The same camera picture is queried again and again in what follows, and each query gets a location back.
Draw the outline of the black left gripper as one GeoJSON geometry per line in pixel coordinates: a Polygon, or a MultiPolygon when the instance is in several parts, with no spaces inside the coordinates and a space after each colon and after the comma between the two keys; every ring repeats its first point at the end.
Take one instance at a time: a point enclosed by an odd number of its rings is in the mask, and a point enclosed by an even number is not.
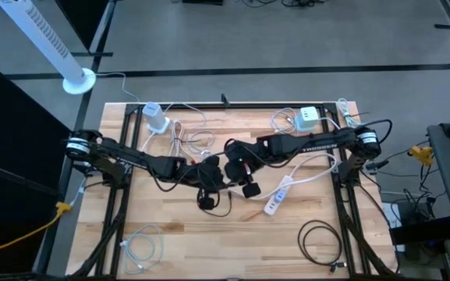
{"type": "Polygon", "coordinates": [[[219,162],[217,155],[211,155],[202,162],[182,168],[180,183],[198,189],[197,206],[203,211],[216,208],[221,200],[220,191],[225,189],[219,162]]]}

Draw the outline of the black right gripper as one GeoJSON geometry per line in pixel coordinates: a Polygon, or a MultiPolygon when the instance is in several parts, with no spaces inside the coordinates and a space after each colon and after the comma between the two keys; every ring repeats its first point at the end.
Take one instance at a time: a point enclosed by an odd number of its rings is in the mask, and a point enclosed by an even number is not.
{"type": "Polygon", "coordinates": [[[225,164],[226,176],[242,187],[245,198],[252,198],[261,193],[258,183],[253,181],[253,174],[263,167],[261,153],[263,145],[229,139],[224,146],[228,162],[225,164]]]}

